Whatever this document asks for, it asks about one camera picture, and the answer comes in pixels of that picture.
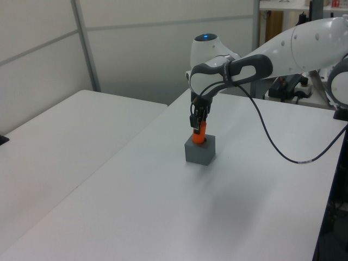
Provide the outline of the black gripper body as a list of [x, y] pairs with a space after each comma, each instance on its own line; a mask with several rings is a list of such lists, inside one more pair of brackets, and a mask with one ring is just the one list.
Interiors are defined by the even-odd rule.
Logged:
[[191, 100], [191, 106], [190, 106], [190, 112], [193, 113], [193, 106], [195, 109], [198, 108], [206, 108], [207, 113], [210, 113], [211, 104], [212, 104], [212, 98], [207, 96], [200, 96], [194, 92], [191, 92], [190, 94], [190, 100]]

